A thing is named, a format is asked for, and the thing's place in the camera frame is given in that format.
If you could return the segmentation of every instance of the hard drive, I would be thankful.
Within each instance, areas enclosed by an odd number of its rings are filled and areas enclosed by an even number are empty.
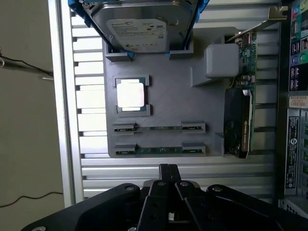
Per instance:
[[[71,8],[114,49],[137,53],[183,50],[204,0],[78,1]]]

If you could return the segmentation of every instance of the metal bracket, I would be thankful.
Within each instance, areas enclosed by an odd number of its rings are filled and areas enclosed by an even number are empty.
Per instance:
[[[238,34],[236,34],[235,36],[233,36],[232,38],[228,39],[226,42],[230,42],[248,32],[257,32],[260,30],[263,30],[266,27],[269,27],[275,23],[281,22],[283,20],[287,19],[286,15],[283,15],[284,12],[286,12],[288,10],[287,6],[281,6],[281,7],[277,7],[277,6],[270,6],[269,7],[269,14],[268,14],[268,19],[263,21],[262,23],[259,23],[258,25],[245,30],[244,32],[239,32]]]

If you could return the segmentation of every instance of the wall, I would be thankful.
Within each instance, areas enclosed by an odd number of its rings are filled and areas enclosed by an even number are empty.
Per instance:
[[[48,1],[0,0],[2,54],[52,69]],[[0,205],[62,192],[53,81],[0,69]],[[1,230],[17,231],[64,207],[61,195],[0,208]]]

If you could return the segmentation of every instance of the screw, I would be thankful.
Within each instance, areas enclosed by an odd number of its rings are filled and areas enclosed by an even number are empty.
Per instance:
[[[215,186],[215,187],[213,187],[213,191],[215,191],[215,192],[221,192],[222,189],[221,189],[220,187]]]
[[[32,231],[45,231],[45,230],[46,230],[46,228],[44,226],[40,226],[40,227],[36,227]]]
[[[134,186],[126,186],[125,187],[125,189],[127,190],[127,191],[132,191],[132,190],[134,190]]]
[[[182,181],[180,185],[181,185],[181,186],[188,186],[189,183],[187,183],[186,181]]]

